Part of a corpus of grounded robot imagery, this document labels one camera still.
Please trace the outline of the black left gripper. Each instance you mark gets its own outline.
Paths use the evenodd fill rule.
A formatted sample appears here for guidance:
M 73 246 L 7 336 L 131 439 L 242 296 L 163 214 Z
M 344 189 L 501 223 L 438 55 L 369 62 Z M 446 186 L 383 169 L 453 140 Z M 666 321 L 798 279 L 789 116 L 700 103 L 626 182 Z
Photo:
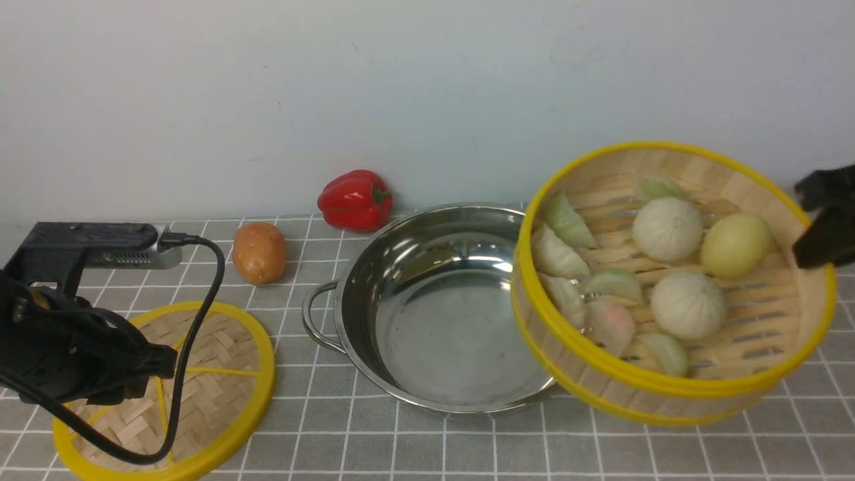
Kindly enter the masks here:
M 28 287 L 2 274 L 2 387 L 41 398 L 114 406 L 140 399 L 153 377 L 174 377 L 174 348 L 146 339 L 124 317 Z

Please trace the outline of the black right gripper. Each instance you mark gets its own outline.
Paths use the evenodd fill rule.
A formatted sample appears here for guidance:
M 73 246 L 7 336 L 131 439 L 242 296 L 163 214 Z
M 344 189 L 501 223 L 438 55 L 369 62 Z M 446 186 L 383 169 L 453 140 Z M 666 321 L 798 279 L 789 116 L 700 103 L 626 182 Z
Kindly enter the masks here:
M 795 185 L 799 205 L 815 219 L 793 244 L 801 269 L 854 262 L 854 165 L 815 170 Z

